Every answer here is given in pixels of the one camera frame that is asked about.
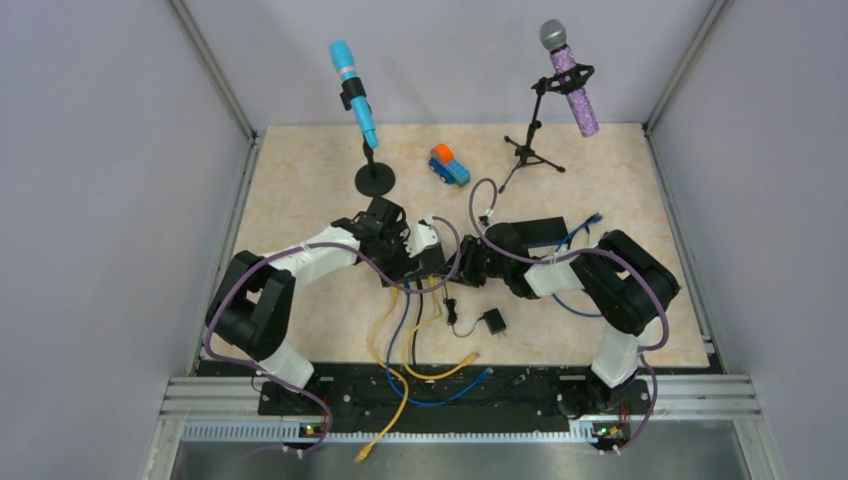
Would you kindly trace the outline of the large black network switch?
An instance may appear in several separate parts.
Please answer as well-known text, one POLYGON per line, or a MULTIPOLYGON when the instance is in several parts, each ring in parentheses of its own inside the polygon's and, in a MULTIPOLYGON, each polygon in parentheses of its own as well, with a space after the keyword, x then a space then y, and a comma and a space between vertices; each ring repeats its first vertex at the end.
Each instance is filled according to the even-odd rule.
POLYGON ((390 262, 382 271, 394 282, 403 286, 416 283, 429 276, 438 276, 447 263, 441 246, 427 249, 411 259, 390 262))

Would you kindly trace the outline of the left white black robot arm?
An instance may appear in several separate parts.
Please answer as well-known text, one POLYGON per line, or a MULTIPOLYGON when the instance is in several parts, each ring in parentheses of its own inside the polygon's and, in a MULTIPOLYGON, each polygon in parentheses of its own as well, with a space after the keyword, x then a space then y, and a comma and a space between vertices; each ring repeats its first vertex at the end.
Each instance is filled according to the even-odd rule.
POLYGON ((253 368, 285 385, 283 401, 297 413, 319 404, 313 364, 287 339, 294 296, 337 270, 365 263, 386 285, 397 286, 422 271, 441 248, 436 217, 415 223, 383 198, 352 218, 339 218, 313 237, 280 251, 234 255, 207 310, 208 337, 218 336, 246 354, 253 368))

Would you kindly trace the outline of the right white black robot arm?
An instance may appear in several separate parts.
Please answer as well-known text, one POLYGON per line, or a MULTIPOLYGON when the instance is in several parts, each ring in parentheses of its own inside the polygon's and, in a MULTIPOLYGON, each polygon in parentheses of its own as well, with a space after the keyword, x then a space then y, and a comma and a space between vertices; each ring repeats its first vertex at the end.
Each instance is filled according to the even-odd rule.
POLYGON ((589 404, 600 412, 626 400, 625 383, 644 353, 667 344, 667 309, 680 292, 676 277, 621 230, 604 233, 591 247, 532 257, 513 225, 497 224, 465 236, 447 274, 475 288, 500 279, 523 299, 585 293, 607 323, 586 385, 589 404))

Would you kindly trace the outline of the small black ribbed network switch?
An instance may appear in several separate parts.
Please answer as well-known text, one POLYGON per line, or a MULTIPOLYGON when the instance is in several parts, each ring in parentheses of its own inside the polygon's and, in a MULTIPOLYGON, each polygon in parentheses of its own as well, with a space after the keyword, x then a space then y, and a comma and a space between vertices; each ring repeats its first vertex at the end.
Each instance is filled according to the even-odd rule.
POLYGON ((557 246, 570 233, 563 217, 513 222, 512 226, 527 249, 557 246))

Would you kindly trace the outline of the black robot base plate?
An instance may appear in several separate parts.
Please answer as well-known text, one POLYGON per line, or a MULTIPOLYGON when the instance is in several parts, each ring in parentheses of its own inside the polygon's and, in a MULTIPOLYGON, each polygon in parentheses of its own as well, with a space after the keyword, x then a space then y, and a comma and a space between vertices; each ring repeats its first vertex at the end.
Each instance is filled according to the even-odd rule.
POLYGON ((248 367, 203 360, 201 377, 245 377, 262 417, 301 417, 301 436, 333 434, 565 433, 600 417, 592 438, 626 439, 648 413, 654 383, 630 378, 608 388, 578 367, 478 366, 446 380, 399 380, 376 364, 320 363, 303 393, 248 367))

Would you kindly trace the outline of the small black wall plug adapter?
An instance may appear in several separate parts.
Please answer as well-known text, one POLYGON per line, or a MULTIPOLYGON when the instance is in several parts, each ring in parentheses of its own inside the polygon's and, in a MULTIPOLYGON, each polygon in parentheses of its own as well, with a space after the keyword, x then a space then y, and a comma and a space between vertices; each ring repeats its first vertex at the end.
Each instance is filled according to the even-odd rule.
POLYGON ((442 287, 443 291, 443 304, 447 309, 447 325, 451 328, 451 333, 457 338, 467 338, 471 336, 476 330, 479 324, 484 324, 488 329, 489 333, 493 336, 501 335, 507 329, 506 321, 498 308, 493 308, 482 313, 476 320, 474 320, 469 328, 466 331, 459 331, 457 329, 457 322, 459 321, 457 300, 450 295, 449 289, 447 286, 442 287))

